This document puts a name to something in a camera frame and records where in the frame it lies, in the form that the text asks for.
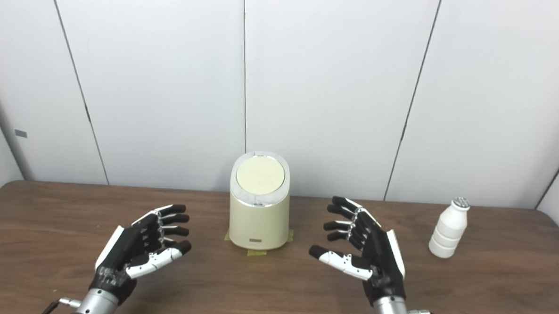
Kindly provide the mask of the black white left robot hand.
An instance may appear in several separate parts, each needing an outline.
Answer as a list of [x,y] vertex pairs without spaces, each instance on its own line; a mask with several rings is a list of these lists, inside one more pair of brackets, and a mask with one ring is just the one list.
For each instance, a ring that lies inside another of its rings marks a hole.
[[187,240],[171,236],[189,235],[179,226],[188,223],[186,206],[171,204],[142,215],[131,226],[117,226],[95,262],[90,290],[112,294],[120,306],[133,293],[137,279],[178,260],[191,250]]

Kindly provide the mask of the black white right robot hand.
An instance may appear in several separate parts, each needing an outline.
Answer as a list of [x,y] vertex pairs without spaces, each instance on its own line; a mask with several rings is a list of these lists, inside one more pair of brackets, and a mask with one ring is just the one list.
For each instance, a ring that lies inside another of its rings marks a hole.
[[371,306],[384,298],[406,299],[406,272],[395,232],[386,230],[364,206],[346,197],[332,197],[327,210],[345,218],[324,223],[323,229],[329,232],[328,241],[346,240],[360,255],[318,245],[310,247],[309,255],[361,280]]

